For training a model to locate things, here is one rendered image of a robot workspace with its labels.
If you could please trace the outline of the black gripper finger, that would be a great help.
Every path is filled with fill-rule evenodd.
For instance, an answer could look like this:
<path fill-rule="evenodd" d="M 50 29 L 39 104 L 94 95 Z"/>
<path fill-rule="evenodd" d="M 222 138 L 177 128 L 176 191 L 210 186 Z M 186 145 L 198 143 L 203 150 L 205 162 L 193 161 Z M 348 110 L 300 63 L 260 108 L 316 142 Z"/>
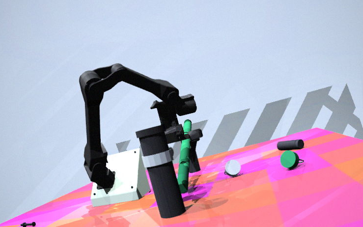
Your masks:
<path fill-rule="evenodd" d="M 193 161 L 195 162 L 195 151 L 196 151 L 196 144 L 197 141 L 199 141 L 200 138 L 198 140 L 194 140 L 194 141 L 190 141 L 190 146 L 191 146 L 191 151 L 192 151 L 192 157 L 193 157 Z"/>

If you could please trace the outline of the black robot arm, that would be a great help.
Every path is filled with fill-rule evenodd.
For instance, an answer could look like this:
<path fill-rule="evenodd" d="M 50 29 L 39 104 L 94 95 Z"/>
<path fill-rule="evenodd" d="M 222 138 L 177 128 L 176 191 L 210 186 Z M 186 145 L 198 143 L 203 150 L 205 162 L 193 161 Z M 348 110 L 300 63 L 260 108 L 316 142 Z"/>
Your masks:
<path fill-rule="evenodd" d="M 192 94 L 179 96 L 179 90 L 170 82 L 152 79 L 139 72 L 131 70 L 122 64 L 88 70 L 79 77 L 79 83 L 85 102 L 86 136 L 84 148 L 84 168 L 91 182 L 96 183 L 96 189 L 113 187 L 115 171 L 106 167 L 108 153 L 101 142 L 100 104 L 105 91 L 110 90 L 119 82 L 126 82 L 138 88 L 151 92 L 162 102 L 153 101 L 150 109 L 157 108 L 160 121 L 195 113 L 196 102 Z M 166 126 L 165 126 L 166 128 Z M 184 135 L 182 124 L 172 123 L 166 128 L 167 143 L 179 141 Z"/>

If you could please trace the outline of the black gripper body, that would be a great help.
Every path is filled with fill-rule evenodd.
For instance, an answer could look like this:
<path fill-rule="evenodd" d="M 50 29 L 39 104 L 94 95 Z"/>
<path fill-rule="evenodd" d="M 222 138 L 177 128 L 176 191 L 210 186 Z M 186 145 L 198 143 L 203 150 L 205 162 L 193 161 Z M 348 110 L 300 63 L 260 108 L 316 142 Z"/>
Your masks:
<path fill-rule="evenodd" d="M 176 125 L 179 124 L 177 117 L 160 121 L 161 125 L 164 124 L 166 126 L 166 128 L 171 127 L 172 123 L 174 123 L 174 122 L 176 123 Z M 199 138 L 202 138 L 202 137 L 203 137 L 202 130 L 201 129 L 195 129 L 195 130 L 189 131 L 188 134 L 182 135 L 180 137 L 179 141 L 183 141 L 183 140 L 187 140 L 187 139 L 190 139 L 191 141 L 194 141 L 194 140 L 198 140 Z"/>

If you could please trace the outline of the black bolt with nut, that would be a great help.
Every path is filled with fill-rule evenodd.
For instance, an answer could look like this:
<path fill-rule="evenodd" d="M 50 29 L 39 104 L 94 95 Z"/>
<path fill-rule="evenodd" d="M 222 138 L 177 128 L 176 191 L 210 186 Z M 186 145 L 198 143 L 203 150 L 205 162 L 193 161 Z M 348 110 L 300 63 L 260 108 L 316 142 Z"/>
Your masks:
<path fill-rule="evenodd" d="M 26 226 L 35 226 L 36 223 L 35 222 L 32 222 L 32 223 L 22 223 L 20 226 L 23 226 L 23 227 L 26 227 Z"/>

